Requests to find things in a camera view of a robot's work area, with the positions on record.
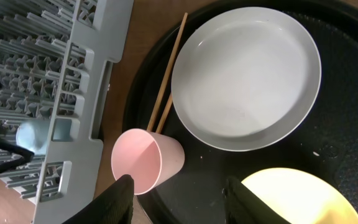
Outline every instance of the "gray dish rack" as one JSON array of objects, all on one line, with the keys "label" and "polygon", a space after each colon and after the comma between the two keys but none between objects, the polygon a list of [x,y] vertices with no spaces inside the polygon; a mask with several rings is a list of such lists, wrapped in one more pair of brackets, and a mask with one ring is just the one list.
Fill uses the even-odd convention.
[{"label": "gray dish rack", "polygon": [[[3,139],[27,119],[49,119],[46,155],[0,175],[35,203],[34,222],[61,223],[93,199],[97,139],[114,63],[121,60],[133,0],[0,0]],[[56,120],[70,141],[53,141]],[[0,151],[0,163],[14,159]]]}]

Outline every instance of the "cup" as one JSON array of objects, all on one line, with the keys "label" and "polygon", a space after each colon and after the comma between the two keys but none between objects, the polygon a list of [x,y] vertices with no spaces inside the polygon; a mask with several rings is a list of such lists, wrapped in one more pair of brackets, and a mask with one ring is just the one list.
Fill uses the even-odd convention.
[{"label": "cup", "polygon": [[[16,144],[35,155],[47,153],[47,138],[50,120],[31,119],[24,121],[16,132]],[[67,141],[70,139],[71,120],[57,119],[53,140]]]},{"label": "cup", "polygon": [[184,162],[185,153],[177,140],[142,129],[122,133],[111,154],[114,178],[131,175],[135,195],[147,193],[168,180],[179,172]]}]

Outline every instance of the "white plate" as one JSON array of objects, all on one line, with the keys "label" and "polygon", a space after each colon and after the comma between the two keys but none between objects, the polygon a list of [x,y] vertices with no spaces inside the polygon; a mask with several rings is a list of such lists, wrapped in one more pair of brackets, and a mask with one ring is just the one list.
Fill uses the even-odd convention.
[{"label": "white plate", "polygon": [[291,133],[320,79],[318,49],[298,21],[245,7],[212,18],[187,40],[173,68],[173,104],[200,141],[248,151]]}]

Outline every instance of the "chopsticks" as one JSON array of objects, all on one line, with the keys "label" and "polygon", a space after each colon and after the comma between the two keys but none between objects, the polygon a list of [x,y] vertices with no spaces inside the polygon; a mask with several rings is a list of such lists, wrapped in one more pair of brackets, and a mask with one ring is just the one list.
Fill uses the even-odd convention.
[{"label": "chopsticks", "polygon": [[[154,104],[153,112],[152,112],[152,115],[150,117],[149,125],[147,126],[147,131],[152,131],[152,129],[154,127],[155,119],[157,118],[158,109],[160,108],[162,97],[164,95],[165,89],[167,88],[167,83],[168,83],[168,80],[169,80],[169,76],[171,74],[172,66],[173,66],[173,63],[175,61],[175,57],[177,55],[180,38],[181,38],[181,35],[183,33],[183,29],[185,28],[186,20],[187,20],[187,13],[185,13],[185,15],[183,16],[183,20],[182,20],[182,22],[180,24],[180,29],[179,29],[179,32],[178,32],[178,36],[177,36],[177,39],[175,41],[175,44],[173,45],[173,49],[172,49],[172,53],[171,53],[171,56],[170,56],[169,61],[168,61],[167,69],[165,70],[164,78],[162,79],[162,83],[161,83],[161,86],[160,86],[160,91],[158,92],[158,96],[157,96],[157,99],[156,99],[155,104]],[[165,120],[167,119],[167,116],[169,114],[169,110],[171,108],[171,105],[172,105],[172,94],[169,95],[169,99],[167,101],[167,104],[165,105],[165,109],[164,109],[164,111],[162,113],[162,116],[161,116],[160,122],[158,124],[157,130],[155,131],[158,134],[160,134],[161,131],[162,131],[162,128],[163,128],[164,123],[165,123]]]}]

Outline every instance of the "round tray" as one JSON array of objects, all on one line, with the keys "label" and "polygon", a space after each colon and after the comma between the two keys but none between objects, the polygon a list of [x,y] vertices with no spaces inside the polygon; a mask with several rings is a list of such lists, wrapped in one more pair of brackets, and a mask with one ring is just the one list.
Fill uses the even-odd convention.
[{"label": "round tray", "polygon": [[[283,11],[312,35],[323,73],[316,103],[285,139],[250,152],[227,152],[203,144],[171,110],[163,134],[181,143],[186,159],[177,175],[138,196],[153,223],[222,224],[221,192],[226,178],[231,175],[242,180],[269,167],[291,167],[322,178],[358,212],[358,10],[324,0],[218,1],[189,16],[180,47],[209,19],[247,6]],[[178,26],[159,40],[140,67],[127,99],[123,131],[147,127]]]}]

